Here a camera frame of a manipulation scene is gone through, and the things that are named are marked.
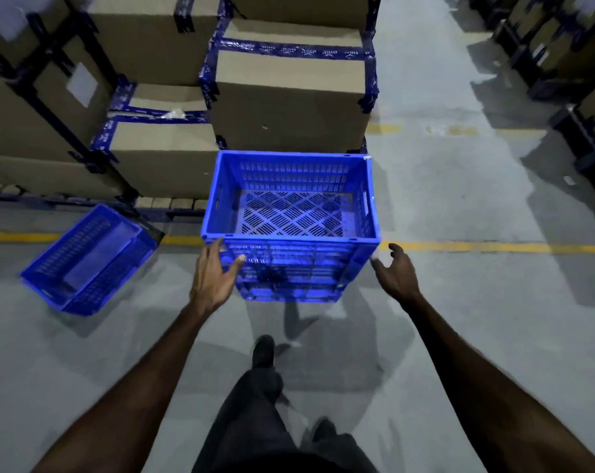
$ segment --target right hand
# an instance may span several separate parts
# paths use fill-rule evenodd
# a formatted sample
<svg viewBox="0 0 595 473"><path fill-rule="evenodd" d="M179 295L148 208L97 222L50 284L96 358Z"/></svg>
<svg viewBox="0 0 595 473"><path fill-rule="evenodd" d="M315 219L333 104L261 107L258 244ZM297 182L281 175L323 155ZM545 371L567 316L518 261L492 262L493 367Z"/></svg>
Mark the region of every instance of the right hand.
<svg viewBox="0 0 595 473"><path fill-rule="evenodd" d="M389 248L394 259L389 267L385 267L376 255L370 258L376 278L383 290L399 301L403 308L413 306L422 299L422 294L412 261L401 246L389 244Z"/></svg>

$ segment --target concrete floor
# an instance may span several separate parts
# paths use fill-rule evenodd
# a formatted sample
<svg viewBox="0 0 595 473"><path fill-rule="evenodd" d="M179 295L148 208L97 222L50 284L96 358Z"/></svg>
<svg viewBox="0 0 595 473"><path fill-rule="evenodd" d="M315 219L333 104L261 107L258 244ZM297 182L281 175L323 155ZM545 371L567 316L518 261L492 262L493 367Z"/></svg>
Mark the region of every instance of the concrete floor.
<svg viewBox="0 0 595 473"><path fill-rule="evenodd" d="M466 2L385 0L378 29L383 134L367 141L383 238L595 243L595 193L545 126L555 106L526 99ZM77 217L0 209L0 230L63 231ZM0 245L0 471L31 468L151 347L185 304L197 257L160 248L103 311L77 319L20 285L44 248ZM412 259L448 322L595 453L595 255ZM290 405L278 409L296 441L326 414L383 473L484 471L418 334L368 267L335 305L232 295L193 347L145 472L190 471L265 333L284 344Z"/></svg>

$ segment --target blue plastic basket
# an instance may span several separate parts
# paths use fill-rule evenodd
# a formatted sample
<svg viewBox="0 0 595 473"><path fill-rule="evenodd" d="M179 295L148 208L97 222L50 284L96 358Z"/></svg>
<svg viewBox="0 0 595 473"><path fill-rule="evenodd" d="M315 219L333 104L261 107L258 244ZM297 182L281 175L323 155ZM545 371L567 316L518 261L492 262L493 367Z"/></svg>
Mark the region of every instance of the blue plastic basket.
<svg viewBox="0 0 595 473"><path fill-rule="evenodd" d="M222 150L201 230L246 300L336 302L381 242L364 154Z"/></svg>
<svg viewBox="0 0 595 473"><path fill-rule="evenodd" d="M138 225L98 205L20 274L56 309L96 313L157 243Z"/></svg>

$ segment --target shoe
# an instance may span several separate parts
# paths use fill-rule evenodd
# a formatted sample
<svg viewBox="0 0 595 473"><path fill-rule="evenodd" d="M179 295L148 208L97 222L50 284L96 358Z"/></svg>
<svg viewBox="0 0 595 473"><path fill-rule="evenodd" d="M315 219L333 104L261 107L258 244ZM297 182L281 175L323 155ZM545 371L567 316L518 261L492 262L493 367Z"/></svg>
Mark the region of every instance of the shoe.
<svg viewBox="0 0 595 473"><path fill-rule="evenodd" d="M262 335L254 344L252 368L273 368L275 342L271 335Z"/></svg>
<svg viewBox="0 0 595 473"><path fill-rule="evenodd" d="M313 443L317 443L326 438L337 436L337 428L328 417L322 417L313 425Z"/></svg>

